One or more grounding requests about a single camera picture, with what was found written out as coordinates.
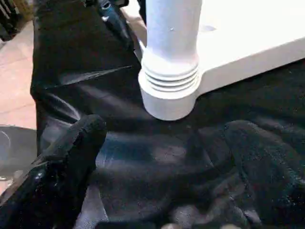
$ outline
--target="wrinkled fabric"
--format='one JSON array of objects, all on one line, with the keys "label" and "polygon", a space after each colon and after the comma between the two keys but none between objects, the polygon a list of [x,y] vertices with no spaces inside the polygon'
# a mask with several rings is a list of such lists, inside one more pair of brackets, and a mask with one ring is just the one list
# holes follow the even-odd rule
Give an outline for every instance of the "wrinkled fabric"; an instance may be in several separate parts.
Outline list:
[{"label": "wrinkled fabric", "polygon": [[140,63],[93,9],[36,0],[34,28],[39,152],[87,114],[109,131],[74,228],[304,225],[304,60],[164,122],[143,107]]}]

